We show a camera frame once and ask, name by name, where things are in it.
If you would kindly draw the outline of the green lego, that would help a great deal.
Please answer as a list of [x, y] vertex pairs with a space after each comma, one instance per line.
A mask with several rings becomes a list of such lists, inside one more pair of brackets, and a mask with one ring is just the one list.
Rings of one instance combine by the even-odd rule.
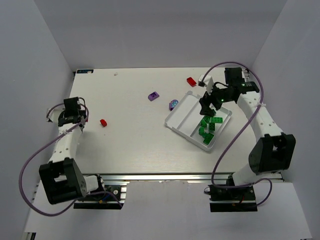
[[205, 115], [205, 116], [203, 117], [203, 120], [204, 120], [206, 123], [209, 123], [209, 122], [210, 122], [210, 120], [211, 120], [211, 117], [210, 117], [210, 116]]
[[203, 137], [204, 139], [212, 139], [212, 138], [214, 137], [214, 135], [213, 135], [212, 133], [210, 133], [210, 132], [205, 132], [205, 133], [202, 135], [202, 137]]
[[205, 128], [201, 126], [201, 127], [198, 129], [198, 134], [199, 134], [200, 136], [203, 136], [203, 135], [205, 134]]
[[200, 121], [200, 125], [201, 125], [202, 127], [204, 127], [204, 128], [206, 128], [206, 127], [208, 126], [207, 122], [206, 122], [204, 119], [202, 119], [202, 120]]

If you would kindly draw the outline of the green 2x4 lego plate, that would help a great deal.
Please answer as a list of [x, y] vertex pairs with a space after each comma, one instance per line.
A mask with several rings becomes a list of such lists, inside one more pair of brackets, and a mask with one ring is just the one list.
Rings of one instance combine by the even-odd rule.
[[211, 117], [210, 118], [210, 123], [214, 123], [214, 124], [222, 124], [223, 123], [223, 118], [222, 117]]

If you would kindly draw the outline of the green 2x2 lego brick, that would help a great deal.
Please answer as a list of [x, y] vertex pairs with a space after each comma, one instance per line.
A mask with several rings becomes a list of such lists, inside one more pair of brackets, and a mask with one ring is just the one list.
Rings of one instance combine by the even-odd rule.
[[209, 122], [208, 123], [208, 130], [209, 130], [209, 132], [214, 133], [216, 130], [216, 124], [214, 122]]

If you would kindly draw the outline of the small green lego brick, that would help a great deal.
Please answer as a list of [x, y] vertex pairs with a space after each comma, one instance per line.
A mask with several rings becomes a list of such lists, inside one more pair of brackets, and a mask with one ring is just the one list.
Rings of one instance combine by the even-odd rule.
[[211, 138], [205, 138], [204, 140], [203, 140], [203, 143], [205, 144], [205, 145], [208, 145], [210, 142], [211, 142]]

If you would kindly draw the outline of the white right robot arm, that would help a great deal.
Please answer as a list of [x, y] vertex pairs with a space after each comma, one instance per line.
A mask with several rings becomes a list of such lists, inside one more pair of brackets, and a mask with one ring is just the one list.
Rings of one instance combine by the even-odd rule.
[[234, 102], [243, 111], [247, 123], [241, 128], [230, 146], [247, 127], [251, 127], [256, 144], [248, 156], [248, 163], [234, 172], [228, 179], [228, 189], [245, 188], [262, 181], [266, 175], [287, 170], [290, 166], [296, 138], [286, 134], [273, 120], [264, 104], [264, 88], [259, 78], [248, 79], [251, 71], [240, 64], [238, 67], [224, 69], [225, 82], [199, 82], [206, 86], [206, 92], [200, 98], [200, 114], [213, 117], [224, 103]]

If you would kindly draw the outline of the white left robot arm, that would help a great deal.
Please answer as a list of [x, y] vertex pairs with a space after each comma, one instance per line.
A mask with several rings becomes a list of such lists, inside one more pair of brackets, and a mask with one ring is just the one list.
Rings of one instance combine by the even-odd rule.
[[79, 139], [88, 121], [88, 110], [82, 97], [66, 98], [62, 108], [47, 111], [48, 122], [58, 127], [59, 139], [54, 142], [48, 163], [39, 167], [39, 175], [50, 204], [59, 204], [103, 192], [104, 182], [99, 174], [83, 175], [76, 163]]

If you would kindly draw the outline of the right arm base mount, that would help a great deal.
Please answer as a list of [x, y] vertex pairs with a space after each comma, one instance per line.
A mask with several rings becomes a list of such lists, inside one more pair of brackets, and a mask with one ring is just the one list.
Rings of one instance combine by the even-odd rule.
[[252, 186], [242, 188], [225, 188], [233, 186], [234, 181], [229, 176], [223, 188], [213, 184], [204, 189], [204, 194], [209, 196], [211, 213], [240, 213], [257, 212], [256, 195]]

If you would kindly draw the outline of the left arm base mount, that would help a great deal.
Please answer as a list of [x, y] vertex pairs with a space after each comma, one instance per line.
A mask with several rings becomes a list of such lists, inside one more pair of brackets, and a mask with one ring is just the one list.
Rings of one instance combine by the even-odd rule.
[[98, 189], [73, 204], [76, 210], [121, 210], [124, 206], [128, 181], [111, 175], [98, 175]]

